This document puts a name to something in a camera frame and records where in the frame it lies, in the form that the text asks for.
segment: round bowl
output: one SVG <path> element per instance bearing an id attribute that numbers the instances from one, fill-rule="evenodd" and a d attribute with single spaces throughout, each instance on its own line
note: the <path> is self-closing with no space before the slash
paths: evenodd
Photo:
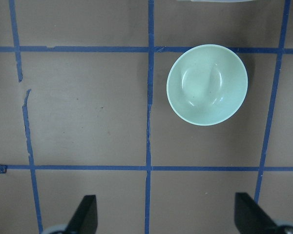
<path id="1" fill-rule="evenodd" d="M 167 79 L 167 97 L 174 112 L 201 126 L 230 118 L 242 105 L 247 89 L 243 62 L 220 45 L 200 45 L 186 51 Z"/>

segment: vertical blue tape strip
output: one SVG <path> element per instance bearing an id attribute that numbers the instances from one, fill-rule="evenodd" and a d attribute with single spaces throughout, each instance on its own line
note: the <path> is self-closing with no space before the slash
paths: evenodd
<path id="1" fill-rule="evenodd" d="M 14 47 L 15 47 L 16 68 L 18 71 L 19 82 L 21 82 L 23 79 L 23 75 L 22 75 L 22 71 L 21 71 L 20 39 L 19 39 L 19 34 L 18 34 L 18 25 L 16 22 L 16 12 L 15 12 L 14 0 L 9 0 L 9 7 L 10 7 L 13 42 L 14 42 Z"/>
<path id="2" fill-rule="evenodd" d="M 24 105 L 22 106 L 22 110 L 23 110 L 23 118 L 24 118 L 24 125 L 25 125 L 27 151 L 29 153 L 29 156 L 28 156 L 29 168 L 30 168 L 31 182 L 32 182 L 32 187 L 33 187 L 37 223 L 38 223 L 39 233 L 42 233 L 42 231 L 43 231 L 42 217 L 41 217 L 40 204 L 39 204 L 39 196 L 38 196 L 38 187 L 37 187 L 37 180 L 36 180 L 34 155 L 33 155 L 33 148 L 31 146 L 29 120 L 28 120 L 28 110 L 27 110 L 27 100 L 28 100 L 28 96 L 29 96 L 30 91 L 31 91 L 30 89 L 27 90 L 26 97 L 25 97 L 25 100 L 24 100 Z"/>
<path id="3" fill-rule="evenodd" d="M 280 71 L 281 71 L 282 56 L 284 53 L 284 44 L 285 44 L 285 37 L 286 37 L 286 33 L 287 33 L 290 4 L 291 4 L 291 0 L 286 0 L 284 3 L 283 19 L 282 19 L 280 39 L 279 39 L 279 52 L 277 54 L 277 61 L 276 61 L 275 70 L 274 70 L 274 77 L 273 77 L 273 83 L 272 83 L 272 93 L 271 93 L 271 97 L 270 97 L 269 110 L 268 110 L 268 116 L 267 116 L 267 122 L 266 122 L 266 129 L 265 129 L 265 135 L 264 135 L 264 141 L 263 141 L 263 148 L 262 148 L 262 153 L 261 153 L 261 157 L 260 157 L 257 183 L 256 183 L 255 195 L 254 195 L 254 200 L 256 202 L 259 201 L 260 188 L 261 188 L 264 169 L 265 169 L 266 153 L 267 153 L 267 148 L 268 148 L 270 130 L 271 130 L 271 126 L 272 126 L 272 117 L 273 117 L 275 99 L 276 99 L 276 95 L 277 95 L 279 76 L 280 76 Z"/>
<path id="4" fill-rule="evenodd" d="M 151 147 L 150 147 L 150 113 L 153 103 L 154 71 L 154 0 L 148 1 L 148 72 L 147 72 L 147 118 L 146 118 L 146 204 L 145 234 L 150 226 L 150 193 L 151 193 Z"/>

